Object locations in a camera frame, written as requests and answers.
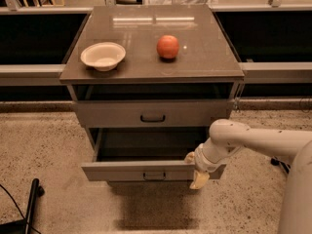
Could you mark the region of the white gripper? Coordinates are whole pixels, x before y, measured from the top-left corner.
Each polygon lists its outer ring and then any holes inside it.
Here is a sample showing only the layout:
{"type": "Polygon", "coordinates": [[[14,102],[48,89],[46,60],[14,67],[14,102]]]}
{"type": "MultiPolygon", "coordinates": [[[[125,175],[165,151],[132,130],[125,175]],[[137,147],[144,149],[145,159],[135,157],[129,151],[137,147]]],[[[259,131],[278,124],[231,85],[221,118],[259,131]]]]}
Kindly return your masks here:
{"type": "Polygon", "coordinates": [[[198,190],[207,183],[210,173],[214,173],[223,164],[223,158],[219,154],[219,148],[213,143],[201,143],[195,151],[186,154],[184,162],[194,162],[195,171],[190,188],[198,190]]]}

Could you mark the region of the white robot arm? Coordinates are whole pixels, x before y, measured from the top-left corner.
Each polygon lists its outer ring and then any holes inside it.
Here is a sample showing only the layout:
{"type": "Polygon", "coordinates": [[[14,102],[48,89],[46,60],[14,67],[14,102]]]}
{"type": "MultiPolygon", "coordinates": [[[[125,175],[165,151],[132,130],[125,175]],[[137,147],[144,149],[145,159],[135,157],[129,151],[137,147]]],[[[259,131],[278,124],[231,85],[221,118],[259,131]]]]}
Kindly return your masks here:
{"type": "Polygon", "coordinates": [[[192,189],[202,188],[226,158],[248,148],[291,165],[278,234],[312,234],[312,133],[257,129],[227,119],[214,121],[209,138],[184,158],[194,165],[192,189]]]}

